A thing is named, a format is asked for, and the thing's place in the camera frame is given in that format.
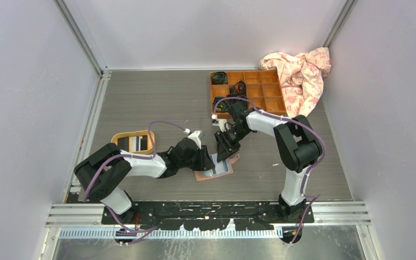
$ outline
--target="fabric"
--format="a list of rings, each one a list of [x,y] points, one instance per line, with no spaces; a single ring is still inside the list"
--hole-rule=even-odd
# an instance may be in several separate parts
[[[320,47],[296,56],[271,53],[259,61],[259,67],[277,70],[288,116],[308,116],[323,93],[323,78],[331,71],[329,49]]]

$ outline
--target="white wall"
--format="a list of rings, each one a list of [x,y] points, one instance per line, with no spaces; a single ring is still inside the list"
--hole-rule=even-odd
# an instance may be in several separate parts
[[[34,259],[98,76],[53,1],[0,1],[0,259]]]
[[[416,259],[416,2],[358,1],[324,88],[345,173],[385,259]]]
[[[345,0],[68,0],[109,69],[252,68],[320,47]]]

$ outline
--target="crumpled cloth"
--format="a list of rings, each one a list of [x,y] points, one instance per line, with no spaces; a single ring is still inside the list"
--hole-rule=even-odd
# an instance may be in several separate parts
[[[259,61],[261,69],[276,69],[286,113],[308,116],[323,93],[323,77],[329,75],[329,49],[320,47],[291,56],[271,53]]]

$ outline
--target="gray wood grain tabletop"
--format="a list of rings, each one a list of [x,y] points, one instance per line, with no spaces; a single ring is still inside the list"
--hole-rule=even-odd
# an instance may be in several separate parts
[[[202,142],[209,153],[215,153],[213,135],[217,128],[211,125],[210,104],[209,71],[115,71],[107,86],[91,152],[110,142],[116,133],[145,130],[151,121],[167,120],[192,131],[201,129]],[[321,200],[352,199],[321,102],[309,121],[325,140],[328,154],[312,171],[307,193],[321,194]],[[167,150],[186,136],[166,124],[153,126],[152,131],[158,151]],[[126,178],[120,187],[134,200],[276,200],[284,186],[285,167],[275,139],[250,133],[240,144],[240,160],[233,165],[233,174],[197,182],[192,171],[181,169],[166,179]]]

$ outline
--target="wooden organizer tray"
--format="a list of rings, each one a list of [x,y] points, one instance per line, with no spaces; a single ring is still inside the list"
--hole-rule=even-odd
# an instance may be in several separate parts
[[[213,85],[211,82],[211,113],[214,110],[213,99],[216,96],[227,96],[229,88],[238,81],[246,83],[246,96],[256,107],[276,115],[286,115],[283,96],[280,88],[280,81],[276,70],[245,70],[227,72],[227,84]],[[218,118],[230,119],[226,113],[216,113]]]

